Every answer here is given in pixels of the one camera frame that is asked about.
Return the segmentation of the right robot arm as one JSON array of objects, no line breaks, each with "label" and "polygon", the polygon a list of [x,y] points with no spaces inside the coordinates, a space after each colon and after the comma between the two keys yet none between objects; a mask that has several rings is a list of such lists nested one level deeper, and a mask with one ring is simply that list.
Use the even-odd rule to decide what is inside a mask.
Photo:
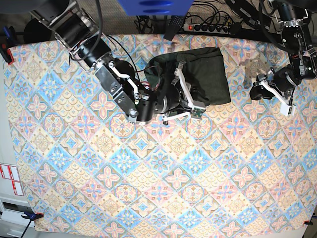
[{"label": "right robot arm", "polygon": [[70,59],[95,72],[101,86],[133,124],[147,124],[161,114],[164,123],[194,117],[198,107],[183,74],[184,62],[166,56],[154,59],[147,69],[158,78],[154,87],[141,82],[136,67],[112,55],[103,41],[102,20],[94,21],[75,0],[45,0],[31,14],[52,30],[67,48]]}]

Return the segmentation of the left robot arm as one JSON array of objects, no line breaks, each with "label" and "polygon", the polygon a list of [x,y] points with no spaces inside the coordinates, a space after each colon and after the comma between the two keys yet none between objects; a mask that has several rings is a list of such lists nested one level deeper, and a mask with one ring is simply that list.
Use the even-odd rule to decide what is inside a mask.
[{"label": "left robot arm", "polygon": [[278,95],[285,99],[292,98],[295,88],[303,80],[317,77],[317,52],[308,27],[312,11],[316,11],[317,7],[313,6],[311,0],[273,0],[272,6],[274,11],[278,11],[282,24],[282,44],[264,26],[263,0],[259,1],[261,29],[272,44],[288,53],[290,63],[279,71],[274,71],[272,80],[264,74],[257,76],[250,90],[250,98],[255,101],[270,100]]}]

